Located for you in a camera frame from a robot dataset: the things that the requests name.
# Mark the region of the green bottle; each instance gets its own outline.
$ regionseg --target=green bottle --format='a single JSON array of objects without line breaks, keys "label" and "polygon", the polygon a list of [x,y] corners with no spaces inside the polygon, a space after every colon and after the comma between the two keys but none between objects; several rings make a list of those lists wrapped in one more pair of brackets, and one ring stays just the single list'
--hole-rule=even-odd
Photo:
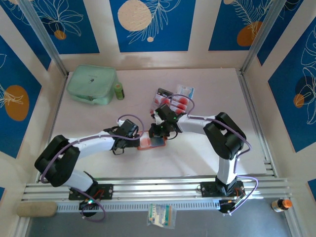
[{"label": "green bottle", "polygon": [[120,83],[120,82],[116,83],[114,85],[114,91],[115,91],[115,95],[117,96],[118,100],[124,99],[125,95],[124,95],[122,83]]}]

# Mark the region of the metal bracket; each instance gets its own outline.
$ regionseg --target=metal bracket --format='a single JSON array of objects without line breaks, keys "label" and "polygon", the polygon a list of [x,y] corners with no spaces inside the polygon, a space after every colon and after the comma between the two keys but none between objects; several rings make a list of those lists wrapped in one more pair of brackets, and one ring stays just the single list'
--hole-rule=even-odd
[{"label": "metal bracket", "polygon": [[[98,199],[101,200],[112,200],[113,195],[113,184],[98,184],[97,186],[98,191],[104,191],[101,197],[98,197]],[[69,191],[69,200],[86,200],[87,197],[78,193]]]},{"label": "metal bracket", "polygon": [[[203,198],[222,198],[222,193],[216,188],[216,182],[201,182],[200,186]],[[227,197],[238,197],[238,189],[244,190],[242,181],[236,182],[234,190]]]}]

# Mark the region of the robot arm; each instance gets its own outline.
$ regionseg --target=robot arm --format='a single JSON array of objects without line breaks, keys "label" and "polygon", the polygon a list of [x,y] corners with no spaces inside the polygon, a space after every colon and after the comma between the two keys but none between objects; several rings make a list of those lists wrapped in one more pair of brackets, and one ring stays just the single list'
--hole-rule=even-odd
[{"label": "robot arm", "polygon": [[216,189],[222,196],[229,196],[232,193],[237,183],[236,159],[243,148],[243,141],[229,130],[225,134],[222,131],[226,126],[239,133],[244,139],[246,136],[226,113],[212,117],[190,116],[186,113],[177,115],[167,105],[162,105],[154,111],[152,117],[156,123],[153,123],[149,130],[151,137],[169,137],[172,131],[205,134],[220,157],[215,179]]},{"label": "robot arm", "polygon": [[115,151],[117,149],[124,151],[126,147],[138,147],[139,139],[125,140],[111,137],[115,135],[123,138],[137,138],[139,137],[137,132],[138,126],[127,119],[124,122],[120,121],[120,126],[105,129],[93,136],[66,139],[63,135],[58,135],[54,137],[36,160],[35,168],[43,174],[56,154],[61,149],[69,146],[50,165],[45,178],[54,187],[66,185],[93,196],[99,191],[98,183],[88,173],[74,170],[76,162],[81,158],[100,151],[112,150],[116,154]]}]

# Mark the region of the black floor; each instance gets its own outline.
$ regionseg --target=black floor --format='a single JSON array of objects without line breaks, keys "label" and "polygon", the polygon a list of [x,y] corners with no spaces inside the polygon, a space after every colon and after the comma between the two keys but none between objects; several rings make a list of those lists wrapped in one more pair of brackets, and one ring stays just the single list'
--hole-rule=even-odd
[{"label": "black floor", "polygon": [[147,226],[147,212],[108,212],[103,223],[81,219],[78,213],[33,218],[27,237],[290,237],[284,213],[276,213],[273,199],[254,199],[232,216],[212,211],[178,211],[174,230]]}]

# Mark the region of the snack package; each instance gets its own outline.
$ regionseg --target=snack package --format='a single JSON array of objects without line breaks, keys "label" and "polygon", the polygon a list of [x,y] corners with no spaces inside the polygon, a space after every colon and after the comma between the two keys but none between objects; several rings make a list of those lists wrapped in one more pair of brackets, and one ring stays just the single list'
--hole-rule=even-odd
[{"label": "snack package", "polygon": [[173,106],[173,105],[170,106],[170,109],[171,109],[172,111],[174,111],[177,115],[180,114],[180,113],[185,113],[184,110],[181,110],[181,109],[179,109],[178,107],[175,107],[175,106]]},{"label": "snack package", "polygon": [[163,137],[149,137],[147,131],[144,132],[144,135],[140,138],[140,145],[137,148],[138,150],[148,150],[154,147],[163,147],[166,145],[165,139]]},{"label": "snack package", "polygon": [[166,229],[174,229],[177,211],[171,205],[150,204],[147,225],[156,225]]},{"label": "snack package", "polygon": [[160,104],[168,104],[170,105],[170,101],[171,99],[167,99],[168,96],[172,95],[173,93],[159,88],[154,96],[153,102],[152,102],[152,106],[150,108],[150,113],[153,114],[154,110],[157,109],[159,107]]},{"label": "snack package", "polygon": [[[189,98],[193,99],[193,93],[194,93],[193,87],[188,87],[188,86],[184,86],[184,85],[177,85],[177,91],[175,94],[185,95],[185,96],[188,96]],[[174,107],[182,110],[183,112],[187,112],[187,107],[188,107],[189,103],[190,103],[190,100],[187,99],[186,97],[176,95],[172,98],[170,108],[172,106],[174,106]],[[175,111],[177,114],[182,113],[180,110],[178,110],[176,108],[171,108],[171,109],[173,111]]]},{"label": "snack package", "polygon": [[193,99],[194,87],[188,87],[184,85],[177,85],[177,91],[175,94],[188,96],[190,99]]}]

